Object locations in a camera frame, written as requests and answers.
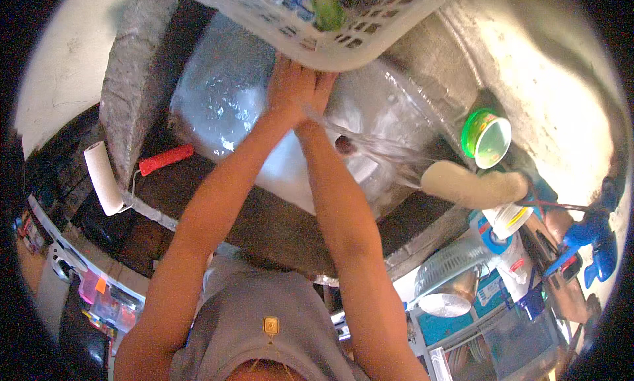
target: paint roller cover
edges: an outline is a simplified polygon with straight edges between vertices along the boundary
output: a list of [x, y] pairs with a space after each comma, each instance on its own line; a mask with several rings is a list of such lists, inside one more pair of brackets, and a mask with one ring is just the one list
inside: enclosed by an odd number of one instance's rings
[[84, 158], [103, 211], [106, 216], [114, 215], [123, 208], [123, 199], [110, 167], [106, 144], [103, 141], [98, 141], [86, 148]]
[[153, 171], [161, 169], [164, 166], [169, 165], [170, 163], [175, 163], [177, 161], [189, 158], [190, 156], [192, 156], [192, 154], [194, 154], [194, 146], [182, 145], [176, 148], [172, 148], [171, 150], [167, 150], [164, 153], [139, 161], [139, 169], [141, 170], [141, 175], [147, 176]]
[[439, 161], [425, 171], [420, 189], [469, 209], [492, 209], [524, 198], [528, 182], [518, 172], [476, 176], [453, 162]]

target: red handle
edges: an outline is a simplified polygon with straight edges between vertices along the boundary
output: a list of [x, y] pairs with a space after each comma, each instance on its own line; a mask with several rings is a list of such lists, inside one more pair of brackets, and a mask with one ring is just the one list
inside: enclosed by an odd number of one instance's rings
[[176, 148], [172, 148], [171, 150], [167, 150], [164, 153], [151, 156], [146, 160], [141, 160], [139, 161], [139, 169], [141, 170], [141, 175], [147, 176], [153, 171], [161, 169], [164, 166], [169, 165], [170, 163], [175, 163], [177, 161], [189, 158], [192, 156], [192, 154], [194, 154], [194, 146], [182, 145]]

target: water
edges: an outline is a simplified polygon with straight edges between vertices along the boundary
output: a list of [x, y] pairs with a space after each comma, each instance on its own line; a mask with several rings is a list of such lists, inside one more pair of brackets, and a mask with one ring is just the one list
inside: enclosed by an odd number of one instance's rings
[[310, 105], [304, 113], [326, 129], [345, 136], [357, 152], [394, 173], [394, 180], [404, 186], [420, 190], [422, 173], [439, 160], [426, 157], [421, 151], [403, 146], [400, 142], [376, 134], [352, 132], [320, 116]]

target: gold pendant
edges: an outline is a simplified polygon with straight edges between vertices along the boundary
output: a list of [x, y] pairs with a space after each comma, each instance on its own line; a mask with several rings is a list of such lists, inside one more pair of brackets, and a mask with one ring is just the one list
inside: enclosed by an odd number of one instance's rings
[[280, 320], [275, 316], [265, 316], [262, 319], [262, 330], [264, 333], [273, 338], [280, 333]]

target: white plastic basket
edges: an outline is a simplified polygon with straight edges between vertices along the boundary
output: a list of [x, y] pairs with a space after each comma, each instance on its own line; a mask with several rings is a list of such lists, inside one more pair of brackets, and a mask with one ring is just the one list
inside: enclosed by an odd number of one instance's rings
[[310, 0], [197, 0], [215, 7], [299, 63], [324, 71], [374, 60], [446, 0], [381, 0], [348, 14], [344, 26], [321, 32]]

